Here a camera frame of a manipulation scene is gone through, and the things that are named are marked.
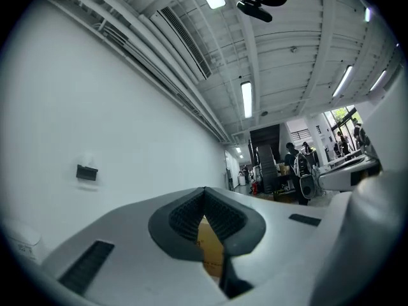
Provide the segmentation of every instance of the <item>security camera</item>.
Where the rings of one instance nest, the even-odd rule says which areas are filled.
[[[253,0],[242,0],[237,3],[237,7],[244,14],[260,19],[264,22],[271,22],[272,16],[270,13],[261,8],[261,3]]]

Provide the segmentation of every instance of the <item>white wall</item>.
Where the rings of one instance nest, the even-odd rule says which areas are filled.
[[[121,205],[225,188],[221,144],[46,2],[20,23],[0,81],[1,213],[49,249]],[[85,153],[95,183],[75,178]]]
[[[328,147],[329,150],[333,150],[335,144],[335,137],[333,135],[332,129],[323,115],[323,113],[319,113],[316,115],[316,125],[319,126],[321,131],[321,141],[325,147]]]
[[[234,156],[233,151],[225,151],[225,160],[227,164],[227,168],[231,170],[232,182],[234,187],[239,185],[238,182],[238,172],[240,171],[240,163],[238,159]]]
[[[366,101],[354,105],[363,122],[367,121],[375,107],[383,100],[386,94],[387,92],[382,88],[375,89],[370,93]]]
[[[290,120],[288,121],[288,126],[291,133],[307,129],[307,125],[304,118]]]
[[[249,148],[248,148],[248,143],[246,144],[240,144],[239,145],[240,149],[241,149],[241,155],[243,156],[243,158],[239,158],[239,153],[237,152],[237,150],[235,148],[233,148],[232,152],[233,155],[236,155],[236,159],[238,160],[240,165],[249,165],[251,164],[251,155],[249,154]]]
[[[284,160],[285,155],[288,153],[288,150],[286,150],[286,144],[289,142],[293,143],[293,140],[289,126],[284,122],[279,126],[279,154],[281,160]]]
[[[363,125],[384,171],[406,171],[408,168],[407,88],[408,74],[404,70],[394,79],[385,98]]]

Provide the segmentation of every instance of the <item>white panel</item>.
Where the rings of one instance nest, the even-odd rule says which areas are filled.
[[[213,136],[53,6],[20,24],[1,69],[1,211],[49,249],[119,206],[225,186]],[[95,182],[75,177],[84,154]]]
[[[288,121],[289,130],[291,133],[295,131],[301,131],[307,129],[307,125],[304,118],[298,118],[295,120]]]
[[[231,176],[234,188],[239,185],[238,183],[238,172],[240,171],[240,163],[238,160],[237,152],[225,151],[225,160],[227,163],[227,168],[231,170]]]
[[[214,32],[214,37],[193,0],[128,1],[136,11],[148,14],[154,12],[154,8],[162,8],[164,4],[169,4],[176,11],[196,40],[213,71],[213,75],[207,81],[198,84],[200,92],[204,94],[212,108],[230,109],[228,112],[222,112],[222,117],[225,117],[221,119],[223,122],[239,121],[237,111],[232,112],[231,96],[228,96],[226,92],[230,86],[228,80],[232,79],[238,104],[241,104],[240,81],[253,80],[253,74],[252,62],[248,58],[244,41],[243,27],[237,17],[236,0],[226,0],[226,5],[219,10],[211,10],[206,0],[196,0]],[[308,84],[311,84],[310,76],[316,61],[322,30],[323,0],[288,0],[283,6],[265,6],[264,8],[273,16],[271,23],[266,24],[255,18],[248,17],[248,19],[254,31],[258,51],[261,109],[267,110],[279,102],[286,103],[288,99],[299,98],[298,92],[305,90]],[[345,67],[346,64],[354,64],[359,56],[367,28],[363,16],[364,6],[360,0],[336,0],[331,45],[323,69],[316,81],[316,89],[312,91],[310,100],[305,106],[306,109],[330,106],[329,102],[332,101],[334,87],[329,86],[338,80],[341,67]],[[372,70],[382,60],[384,42],[390,35],[385,25],[374,31],[370,48],[361,62],[359,71],[345,90],[344,99],[352,99],[356,93],[357,96],[363,94],[363,91],[359,90],[364,87],[364,83],[368,85]],[[227,66],[224,65],[214,38],[221,47]],[[291,52],[292,47],[297,49],[295,54]],[[264,98],[273,91],[288,92],[272,95],[273,98],[272,96]]]

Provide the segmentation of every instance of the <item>machine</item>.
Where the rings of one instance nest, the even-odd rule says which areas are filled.
[[[366,154],[334,167],[319,176],[321,189],[329,191],[352,191],[363,179],[379,174],[378,159]]]
[[[209,187],[166,194],[104,215],[35,275],[45,272],[43,288],[66,305],[328,305],[361,289],[397,241],[405,199],[396,180],[387,173],[367,179],[364,190],[341,193],[328,208]],[[203,215],[224,246],[219,285],[195,244]],[[351,251],[345,264],[340,255]]]

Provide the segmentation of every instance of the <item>ventilation grille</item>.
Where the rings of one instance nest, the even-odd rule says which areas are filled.
[[[186,31],[183,24],[180,22],[179,18],[174,14],[174,12],[169,8],[165,7],[161,10],[161,13],[166,17],[167,21],[173,26],[174,30],[179,35],[180,39],[184,42],[186,47],[189,49],[192,56],[196,59],[197,64],[203,71],[206,78],[211,76],[211,69],[208,67],[203,54],[198,49],[197,45],[191,38],[190,34]]]
[[[242,211],[209,194],[205,198],[204,213],[220,242],[240,231],[247,223]]]
[[[198,225],[204,216],[203,194],[181,204],[169,216],[171,228],[191,242],[197,241]]]
[[[74,293],[83,295],[114,247],[107,242],[94,242],[59,282]]]

